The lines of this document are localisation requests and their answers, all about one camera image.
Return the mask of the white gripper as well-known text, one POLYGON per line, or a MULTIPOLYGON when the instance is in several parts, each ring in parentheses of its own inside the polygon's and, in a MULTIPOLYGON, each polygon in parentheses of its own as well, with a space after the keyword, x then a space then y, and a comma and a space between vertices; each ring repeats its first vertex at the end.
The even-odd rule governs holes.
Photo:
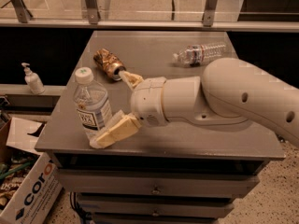
POLYGON ((127 71, 120 71, 123 82, 133 90, 131 96, 132 113, 118 111, 107 126, 101 129, 90 140, 93 148, 106 148, 136 134, 142 124, 148 127, 165 126, 162 97, 165 77, 143 79, 142 76, 127 71))

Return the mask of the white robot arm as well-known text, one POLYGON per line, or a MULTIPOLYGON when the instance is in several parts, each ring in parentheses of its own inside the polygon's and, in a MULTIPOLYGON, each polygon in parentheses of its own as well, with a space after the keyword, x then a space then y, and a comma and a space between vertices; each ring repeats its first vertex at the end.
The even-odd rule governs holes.
POLYGON ((299 146, 299 90, 263 69, 235 58, 220 58, 196 77, 167 79, 121 71, 132 90, 131 112, 116 113, 90 140, 105 148, 142 126, 186 122, 206 129, 252 120, 299 146))

